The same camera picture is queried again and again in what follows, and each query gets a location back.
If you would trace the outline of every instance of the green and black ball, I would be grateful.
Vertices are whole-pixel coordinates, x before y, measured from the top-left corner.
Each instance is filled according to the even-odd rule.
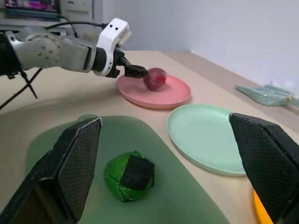
[[[107,164],[104,179],[119,201],[135,201],[154,186],[155,164],[137,151],[122,154]]]

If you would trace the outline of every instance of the black patch on ball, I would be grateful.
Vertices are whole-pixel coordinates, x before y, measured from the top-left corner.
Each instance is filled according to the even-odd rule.
[[[154,184],[155,164],[144,158],[130,155],[120,184],[126,188],[143,191],[151,179]]]

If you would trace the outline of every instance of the beige table surface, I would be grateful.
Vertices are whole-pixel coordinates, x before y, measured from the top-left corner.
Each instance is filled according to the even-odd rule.
[[[160,67],[184,80],[192,89],[190,103],[212,104],[234,112],[278,123],[299,142],[297,111],[270,108],[248,100],[234,90],[238,84],[252,84],[191,53],[155,51],[126,52],[131,63]],[[24,81],[18,77],[0,81],[0,103],[18,91]],[[77,73],[60,68],[44,70],[33,83],[39,97],[26,91],[0,113],[0,210],[24,178],[24,162],[30,142],[40,133],[76,120],[83,114],[128,115],[149,124],[182,161],[220,207],[231,224],[256,224],[253,189],[247,177],[231,177],[207,172],[187,161],[173,147],[166,131],[171,110],[151,110],[126,101],[116,88],[116,80],[93,73]]]

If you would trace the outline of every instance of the green plate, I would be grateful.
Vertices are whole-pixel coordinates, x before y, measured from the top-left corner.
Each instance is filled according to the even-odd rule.
[[[246,175],[228,116],[231,111],[189,104],[168,117],[167,131],[189,161],[223,175]]]
[[[93,118],[87,115],[81,120]],[[143,121],[126,116],[103,118],[94,179],[79,224],[228,224],[222,212],[171,152]],[[62,131],[74,123],[50,129],[30,145],[26,172],[54,145]],[[116,156],[140,151],[156,166],[156,181],[139,201],[121,203],[104,183],[103,172]]]

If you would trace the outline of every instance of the computer monitor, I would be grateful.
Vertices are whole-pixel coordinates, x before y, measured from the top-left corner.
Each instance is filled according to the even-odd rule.
[[[7,9],[60,14],[59,0],[5,0]]]

